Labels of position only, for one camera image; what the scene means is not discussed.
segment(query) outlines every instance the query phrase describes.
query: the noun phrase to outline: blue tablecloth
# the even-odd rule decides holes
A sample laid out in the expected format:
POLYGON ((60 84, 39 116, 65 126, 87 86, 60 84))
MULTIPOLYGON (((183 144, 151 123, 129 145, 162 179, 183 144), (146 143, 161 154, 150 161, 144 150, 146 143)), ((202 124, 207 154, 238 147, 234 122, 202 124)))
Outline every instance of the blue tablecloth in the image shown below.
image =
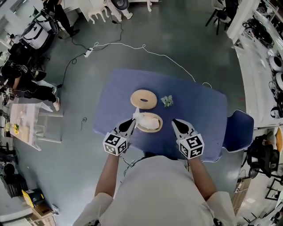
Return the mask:
POLYGON ((118 122, 131 118, 135 107, 130 97, 139 89, 152 91, 157 96, 154 109, 140 111, 159 115, 163 119, 163 128, 156 133, 145 133, 136 128, 130 138, 133 147, 144 152, 184 158, 176 148, 171 126, 172 119, 177 118, 190 122, 201 133, 205 144, 203 161, 219 159, 227 123, 226 96, 193 82, 190 77, 176 79, 153 72, 114 70, 100 96, 94 131, 105 135, 118 122), (165 108, 160 99, 169 95, 173 96, 174 105, 165 108))

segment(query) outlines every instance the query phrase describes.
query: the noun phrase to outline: green object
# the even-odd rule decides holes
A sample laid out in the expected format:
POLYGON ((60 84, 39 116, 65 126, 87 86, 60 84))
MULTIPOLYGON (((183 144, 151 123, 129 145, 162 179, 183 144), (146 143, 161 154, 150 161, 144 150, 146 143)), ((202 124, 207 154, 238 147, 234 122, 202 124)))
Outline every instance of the green object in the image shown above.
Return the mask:
POLYGON ((164 103, 164 107, 172 106, 174 103, 172 99, 172 95, 161 98, 161 101, 164 103))

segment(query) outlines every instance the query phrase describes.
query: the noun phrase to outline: tissue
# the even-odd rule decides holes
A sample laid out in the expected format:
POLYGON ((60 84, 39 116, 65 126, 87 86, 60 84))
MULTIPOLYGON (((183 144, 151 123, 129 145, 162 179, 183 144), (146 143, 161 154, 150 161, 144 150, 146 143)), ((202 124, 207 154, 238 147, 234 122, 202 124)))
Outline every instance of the tissue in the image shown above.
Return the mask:
POLYGON ((142 113, 139 111, 139 108, 136 108, 136 111, 133 114, 133 119, 136 120, 136 127, 140 125, 146 129, 158 129, 160 126, 157 118, 142 115, 142 113))

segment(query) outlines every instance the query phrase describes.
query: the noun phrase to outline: gray floor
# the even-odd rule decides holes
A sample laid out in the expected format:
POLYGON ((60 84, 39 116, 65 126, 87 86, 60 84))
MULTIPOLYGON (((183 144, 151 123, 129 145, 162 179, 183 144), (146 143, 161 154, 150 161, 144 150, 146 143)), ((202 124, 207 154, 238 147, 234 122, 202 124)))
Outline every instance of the gray floor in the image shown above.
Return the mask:
MULTIPOLYGON (((131 7, 134 15, 123 18, 122 42, 135 47, 146 44, 149 51, 163 53, 183 65, 197 82, 209 82, 228 98, 228 112, 245 110, 245 94, 241 71, 232 42, 220 27, 205 23, 212 13, 210 0, 164 0, 153 5, 151 13, 145 4, 131 7)), ((87 47, 96 41, 101 44, 119 38, 120 25, 99 20, 95 25, 80 18, 76 23, 80 33, 74 41, 87 47)), ((49 82, 60 84, 67 63, 86 51, 74 46, 70 39, 55 39, 46 64, 49 82)), ((61 144, 38 141, 42 151, 32 149, 16 140, 20 153, 20 169, 30 188, 39 186, 50 203, 56 204, 61 215, 59 226, 70 226, 85 204, 93 197, 95 186, 106 159, 102 148, 103 137, 92 131, 93 118, 100 93, 115 68, 129 68, 159 72, 189 78, 181 68, 165 57, 150 55, 121 45, 111 45, 80 57, 68 68, 64 86, 59 91, 64 118, 49 121, 49 136, 62 139, 61 144)), ((37 102, 22 99, 21 102, 37 102)), ((125 158, 137 160, 142 153, 129 149, 125 158)), ((233 193, 239 173, 242 153, 223 153, 216 163, 206 166, 221 190, 233 193)), ((118 184, 123 178, 125 163, 119 166, 118 184)))

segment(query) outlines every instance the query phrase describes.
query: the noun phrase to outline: chair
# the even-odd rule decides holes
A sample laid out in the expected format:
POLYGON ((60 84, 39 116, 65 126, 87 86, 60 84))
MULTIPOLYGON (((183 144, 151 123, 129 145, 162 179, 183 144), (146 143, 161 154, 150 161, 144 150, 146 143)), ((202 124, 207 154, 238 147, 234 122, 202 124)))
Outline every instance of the chair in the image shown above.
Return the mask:
POLYGON ((258 173, 264 173, 269 178, 279 178, 280 184, 283 185, 283 177, 272 174, 272 172, 278 170, 280 156, 279 151, 273 149, 272 144, 266 145, 266 140, 266 134, 257 136, 246 151, 247 155, 245 160, 251 167, 249 170, 249 178, 253 179, 258 175, 258 173))
POLYGON ((254 120, 247 113, 236 110, 228 117, 223 148, 228 152, 241 151, 252 143, 254 120))
POLYGON ((208 19, 205 26, 208 26, 212 18, 216 17, 216 19, 214 20, 214 23, 218 20, 217 29, 216 29, 216 35, 218 35, 220 21, 225 24, 228 24, 231 21, 231 18, 227 16, 226 19, 221 19, 221 15, 223 15, 226 9, 224 5, 221 3, 221 1, 211 0, 211 3, 212 3, 212 8, 214 8, 214 12, 212 13, 211 17, 208 19))

